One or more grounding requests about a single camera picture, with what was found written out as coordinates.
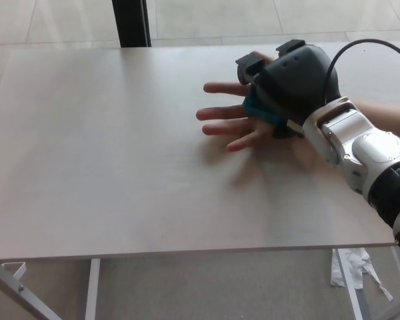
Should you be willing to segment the person's bare hand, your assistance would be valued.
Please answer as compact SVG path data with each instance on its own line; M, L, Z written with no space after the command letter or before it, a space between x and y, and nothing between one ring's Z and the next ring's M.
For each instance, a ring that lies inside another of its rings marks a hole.
M203 91L208 94L226 94L245 97L250 85L239 82L207 82ZM226 151L236 152L257 147L268 142L273 136L273 126L258 118L247 115L242 105L205 107L196 112L199 121L215 121L202 126L208 136L234 137L228 142Z

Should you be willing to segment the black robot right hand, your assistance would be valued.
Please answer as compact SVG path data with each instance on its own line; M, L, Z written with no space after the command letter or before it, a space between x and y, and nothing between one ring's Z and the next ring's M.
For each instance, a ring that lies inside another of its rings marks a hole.
M290 40L277 52L270 63L255 52L235 61L240 84L250 85L242 106L248 116L274 126L274 138L301 137L288 121L302 126L312 112L341 98L337 72L332 70L326 83L330 58L304 40Z

